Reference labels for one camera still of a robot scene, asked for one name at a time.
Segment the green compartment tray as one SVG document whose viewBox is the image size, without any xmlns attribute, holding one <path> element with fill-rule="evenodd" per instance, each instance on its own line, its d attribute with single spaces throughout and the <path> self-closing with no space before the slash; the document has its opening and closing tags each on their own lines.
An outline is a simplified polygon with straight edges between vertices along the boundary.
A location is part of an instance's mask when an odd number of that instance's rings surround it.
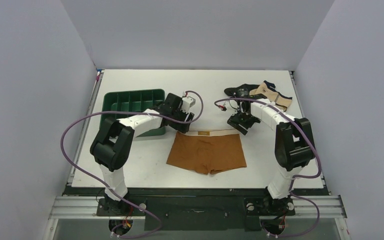
<svg viewBox="0 0 384 240">
<path fill-rule="evenodd" d="M 114 91 L 108 92 L 103 97 L 102 112 L 144 112 L 165 100 L 165 91 L 161 88 L 142 89 L 132 91 Z M 122 119 L 132 115 L 128 114 L 103 114 L 100 117 L 99 127 L 102 126 L 107 118 Z M 155 137 L 165 135 L 166 128 L 160 127 L 145 132 L 138 137 Z"/>
</svg>

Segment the beige underwear with dark trim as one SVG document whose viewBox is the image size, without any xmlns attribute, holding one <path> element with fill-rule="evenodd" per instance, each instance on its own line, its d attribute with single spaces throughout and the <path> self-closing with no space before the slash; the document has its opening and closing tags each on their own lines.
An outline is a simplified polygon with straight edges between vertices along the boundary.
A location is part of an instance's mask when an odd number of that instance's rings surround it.
<svg viewBox="0 0 384 240">
<path fill-rule="evenodd" d="M 275 103 L 275 105 L 283 111 L 287 111 L 293 101 L 292 97 L 281 94 L 276 90 L 276 85 L 274 83 L 268 82 L 266 80 L 256 89 L 250 91 L 251 96 L 258 94 L 264 95 L 267 99 Z"/>
</svg>

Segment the brown underwear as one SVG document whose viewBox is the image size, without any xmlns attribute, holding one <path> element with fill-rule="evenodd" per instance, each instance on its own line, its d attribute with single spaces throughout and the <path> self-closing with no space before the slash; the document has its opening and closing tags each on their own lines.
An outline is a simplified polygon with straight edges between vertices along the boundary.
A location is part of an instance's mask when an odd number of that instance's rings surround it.
<svg viewBox="0 0 384 240">
<path fill-rule="evenodd" d="M 188 135 L 177 132 L 166 163 L 202 175 L 246 168 L 242 142 L 238 133 Z"/>
</svg>

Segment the black patterned underwear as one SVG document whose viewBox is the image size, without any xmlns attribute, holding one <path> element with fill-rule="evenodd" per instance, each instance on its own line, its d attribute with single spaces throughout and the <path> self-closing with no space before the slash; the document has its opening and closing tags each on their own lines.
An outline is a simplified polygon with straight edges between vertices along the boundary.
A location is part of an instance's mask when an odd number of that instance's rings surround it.
<svg viewBox="0 0 384 240">
<path fill-rule="evenodd" d="M 224 89 L 224 93 L 229 97 L 234 98 L 244 98 L 244 99 L 267 99 L 267 97 L 262 94 L 251 94 L 252 90 L 256 90 L 259 87 L 258 84 L 242 84 L 237 87 L 228 87 Z"/>
</svg>

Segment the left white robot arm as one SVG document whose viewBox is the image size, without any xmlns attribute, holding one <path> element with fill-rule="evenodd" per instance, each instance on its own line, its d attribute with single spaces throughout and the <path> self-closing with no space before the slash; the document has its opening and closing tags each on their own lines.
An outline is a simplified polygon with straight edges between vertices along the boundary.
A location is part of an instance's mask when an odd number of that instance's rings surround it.
<svg viewBox="0 0 384 240">
<path fill-rule="evenodd" d="M 151 130 L 169 126 L 187 133 L 194 114 L 190 109 L 195 105 L 193 97 L 169 93 L 141 114 L 127 118 L 106 118 L 92 142 L 90 153 L 99 165 L 103 180 L 107 184 L 104 191 L 106 207 L 116 215 L 123 215 L 129 209 L 128 188 L 123 167 L 127 162 L 133 140 Z"/>
</svg>

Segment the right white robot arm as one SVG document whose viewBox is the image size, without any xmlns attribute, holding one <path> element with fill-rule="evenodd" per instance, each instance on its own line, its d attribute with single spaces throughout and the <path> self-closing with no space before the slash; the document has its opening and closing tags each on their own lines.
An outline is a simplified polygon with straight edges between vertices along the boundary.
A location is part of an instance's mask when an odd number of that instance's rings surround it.
<svg viewBox="0 0 384 240">
<path fill-rule="evenodd" d="M 311 160 L 320 160 L 310 121 L 285 113 L 267 99 L 254 96 L 232 99 L 238 107 L 236 113 L 227 120 L 231 127 L 246 135 L 255 123 L 264 122 L 275 132 L 277 171 L 265 189 L 262 209 L 269 215 L 292 211 L 290 195 L 295 179 L 303 178 L 301 171 Z"/>
</svg>

